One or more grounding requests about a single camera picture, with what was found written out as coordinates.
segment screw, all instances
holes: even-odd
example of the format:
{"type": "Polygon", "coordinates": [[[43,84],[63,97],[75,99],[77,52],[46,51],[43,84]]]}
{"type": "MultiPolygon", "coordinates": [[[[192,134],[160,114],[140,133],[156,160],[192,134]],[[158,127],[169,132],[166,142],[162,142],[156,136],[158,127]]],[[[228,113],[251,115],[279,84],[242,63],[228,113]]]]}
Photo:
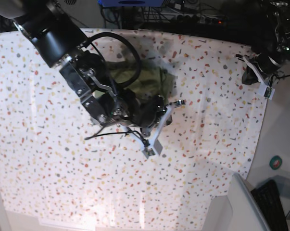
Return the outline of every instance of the screw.
{"type": "Polygon", "coordinates": [[[149,148],[149,149],[147,150],[147,155],[148,155],[148,156],[153,156],[153,155],[155,155],[155,153],[153,152],[153,149],[152,149],[152,148],[149,148]]]}
{"type": "Polygon", "coordinates": [[[116,110],[115,110],[115,112],[117,113],[117,115],[121,115],[122,114],[122,110],[121,110],[121,108],[117,108],[116,110]]]}
{"type": "Polygon", "coordinates": [[[144,137],[149,137],[150,136],[150,132],[149,131],[143,131],[143,136],[144,137]]]}
{"type": "Polygon", "coordinates": [[[88,76],[93,77],[95,75],[95,71],[93,69],[90,69],[88,71],[88,76]]]}
{"type": "Polygon", "coordinates": [[[105,123],[105,122],[106,122],[106,117],[105,117],[105,115],[99,115],[99,116],[98,116],[98,120],[99,120],[100,123],[105,123]]]}

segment cable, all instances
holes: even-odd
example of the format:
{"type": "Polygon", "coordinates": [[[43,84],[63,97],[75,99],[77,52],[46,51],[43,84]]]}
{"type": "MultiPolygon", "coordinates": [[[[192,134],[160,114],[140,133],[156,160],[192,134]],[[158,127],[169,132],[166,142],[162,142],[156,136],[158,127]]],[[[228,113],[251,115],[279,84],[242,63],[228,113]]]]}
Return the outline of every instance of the cable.
{"type": "Polygon", "coordinates": [[[93,134],[92,136],[89,136],[89,137],[86,137],[84,140],[90,140],[90,139],[92,139],[92,138],[95,138],[95,137],[97,137],[99,134],[100,134],[100,132],[102,132],[104,129],[106,128],[106,125],[104,125],[99,131],[97,131],[95,134],[93,134]]]}
{"type": "Polygon", "coordinates": [[[281,78],[288,78],[288,77],[290,77],[290,75],[281,76],[281,77],[278,77],[278,76],[276,76],[276,78],[277,78],[277,79],[281,79],[281,78]]]}
{"type": "Polygon", "coordinates": [[[100,7],[100,14],[101,14],[102,18],[104,19],[104,23],[108,22],[108,23],[111,23],[111,24],[116,24],[118,26],[118,29],[120,29],[121,27],[120,27],[120,24],[119,24],[119,12],[116,12],[116,13],[118,13],[117,15],[114,12],[115,10],[117,10],[117,8],[116,7],[103,7],[100,4],[99,4],[99,7],[100,7]],[[114,20],[111,20],[110,18],[106,17],[106,15],[104,13],[105,9],[109,9],[110,12],[112,12],[114,20]]]}
{"type": "Polygon", "coordinates": [[[124,37],[118,35],[118,34],[114,34],[111,32],[102,32],[96,35],[93,35],[92,37],[88,38],[87,42],[85,42],[84,46],[87,47],[88,45],[90,45],[94,40],[97,40],[99,38],[102,37],[111,37],[114,38],[116,40],[121,41],[123,44],[125,44],[128,49],[131,51],[131,53],[133,54],[135,61],[136,61],[136,71],[134,73],[134,75],[127,81],[123,82],[123,83],[118,83],[118,85],[122,88],[125,88],[129,85],[131,85],[135,80],[138,79],[140,72],[141,72],[141,60],[140,60],[140,56],[137,53],[136,49],[132,46],[132,44],[126,40],[124,37]]]}
{"type": "Polygon", "coordinates": [[[98,48],[93,44],[93,42],[91,42],[90,44],[96,50],[96,52],[98,53],[98,55],[102,58],[103,62],[106,63],[104,56],[101,54],[101,52],[98,50],[98,48]]]}
{"type": "Polygon", "coordinates": [[[130,133],[137,133],[139,136],[135,135],[140,141],[144,144],[145,147],[148,147],[149,143],[148,140],[146,140],[138,131],[135,130],[129,130],[129,131],[122,131],[122,132],[109,132],[104,134],[99,134],[105,127],[101,128],[96,134],[90,137],[86,137],[85,140],[88,141],[92,138],[100,137],[100,136],[108,136],[108,135],[119,135],[119,134],[125,134],[128,135],[130,133]]]}

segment green fabric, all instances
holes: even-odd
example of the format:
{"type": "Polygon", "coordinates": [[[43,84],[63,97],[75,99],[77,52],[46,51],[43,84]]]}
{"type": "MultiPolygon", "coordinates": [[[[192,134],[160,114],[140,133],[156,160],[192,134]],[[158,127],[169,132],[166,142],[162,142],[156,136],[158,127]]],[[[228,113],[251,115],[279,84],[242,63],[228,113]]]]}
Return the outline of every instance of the green fabric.
{"type": "MultiPolygon", "coordinates": [[[[108,62],[107,66],[112,77],[117,83],[129,80],[135,73],[134,64],[127,62],[108,62]]],[[[142,62],[142,70],[139,78],[127,88],[135,92],[140,100],[147,100],[154,95],[162,95],[167,103],[167,98],[172,89],[174,76],[166,73],[160,67],[154,67],[148,61],[142,62]]]]}

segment white tablecloth with confetti pattern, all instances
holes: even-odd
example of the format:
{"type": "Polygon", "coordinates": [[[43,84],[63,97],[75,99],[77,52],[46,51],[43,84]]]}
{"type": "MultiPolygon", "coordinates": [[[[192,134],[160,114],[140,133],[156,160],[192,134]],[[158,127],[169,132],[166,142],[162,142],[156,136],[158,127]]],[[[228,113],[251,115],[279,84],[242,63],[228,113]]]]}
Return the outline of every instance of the white tablecloth with confetti pattern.
{"type": "MultiPolygon", "coordinates": [[[[105,30],[87,29],[88,36],[105,30]]],[[[164,128],[161,156],[131,137],[84,138],[99,128],[57,69],[20,33],[0,34],[0,188],[7,210],[94,228],[200,230],[231,176],[247,176],[266,100],[241,84],[249,47],[152,31],[114,30],[142,59],[176,76],[185,99],[164,128]]],[[[120,42],[96,45],[123,61],[120,42]]]]}

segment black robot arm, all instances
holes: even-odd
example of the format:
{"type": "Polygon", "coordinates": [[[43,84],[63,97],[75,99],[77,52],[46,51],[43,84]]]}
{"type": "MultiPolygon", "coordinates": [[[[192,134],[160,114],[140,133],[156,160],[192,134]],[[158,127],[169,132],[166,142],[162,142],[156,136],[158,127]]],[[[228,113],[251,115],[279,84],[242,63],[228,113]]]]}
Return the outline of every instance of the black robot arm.
{"type": "Polygon", "coordinates": [[[257,23],[262,25],[261,29],[266,34],[267,41],[258,39],[252,46],[256,56],[245,57],[248,67],[242,77],[242,83],[250,85],[265,82],[272,85],[272,78],[279,78],[277,70],[286,62],[290,62],[290,0],[257,2],[260,9],[257,23]]]}
{"type": "Polygon", "coordinates": [[[98,133],[89,138],[101,136],[99,133],[107,126],[121,124],[126,134],[133,133],[141,141],[147,158],[161,153],[158,135],[152,141],[144,137],[149,137],[154,128],[160,134],[163,126],[171,121],[172,110],[184,101],[165,105],[160,95],[147,100],[136,98],[129,86],[140,75],[141,60],[130,42],[110,32],[88,38],[54,0],[0,0],[0,15],[13,19],[15,26],[32,42],[49,67],[61,66],[61,75],[80,98],[93,123],[102,126],[98,133]],[[104,57],[93,44],[101,37],[117,39],[132,52],[136,71],[131,79],[116,83],[111,77],[104,57]],[[98,54],[82,50],[89,45],[98,54]],[[96,98],[95,91],[104,94],[96,98]],[[140,128],[140,133],[127,126],[140,128]]]}

